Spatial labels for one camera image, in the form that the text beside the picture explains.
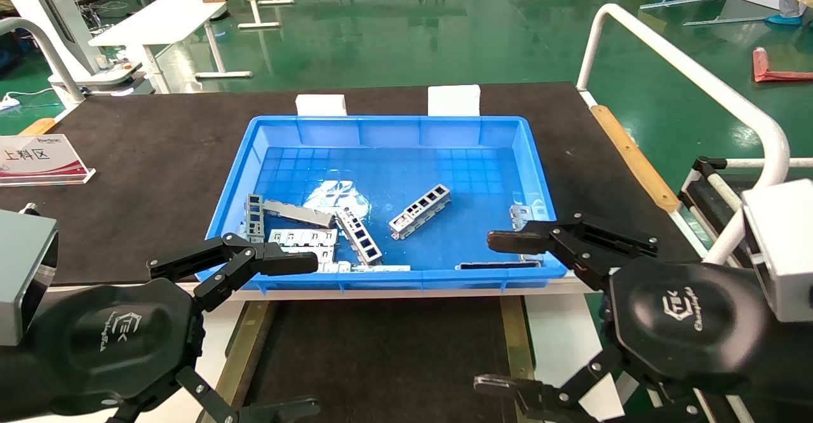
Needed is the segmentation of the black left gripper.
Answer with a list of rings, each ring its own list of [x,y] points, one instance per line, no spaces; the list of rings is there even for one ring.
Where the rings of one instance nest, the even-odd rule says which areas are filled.
[[[173,283],[213,267],[192,296]],[[201,311],[213,311],[258,274],[303,275],[318,267],[313,252],[288,253],[277,243],[227,233],[151,259],[153,281],[146,284],[99,285],[58,300],[32,322],[43,412],[85,415],[114,405],[147,412],[182,386],[215,422],[293,422],[319,414],[314,398],[236,410],[193,369],[203,342]]]

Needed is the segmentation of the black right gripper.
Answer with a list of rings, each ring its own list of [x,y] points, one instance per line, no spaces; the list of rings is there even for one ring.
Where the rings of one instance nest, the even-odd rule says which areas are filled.
[[[659,239],[586,213],[531,220],[517,231],[492,230],[486,241],[503,254],[549,253],[587,287],[606,291],[615,346],[593,356],[560,387],[483,374],[473,380],[477,393],[512,399],[530,420],[598,422],[581,399],[621,365],[669,400],[691,389],[740,394],[754,387],[773,313],[752,272],[706,263],[627,264],[656,257]],[[612,275],[613,269],[619,270]]]

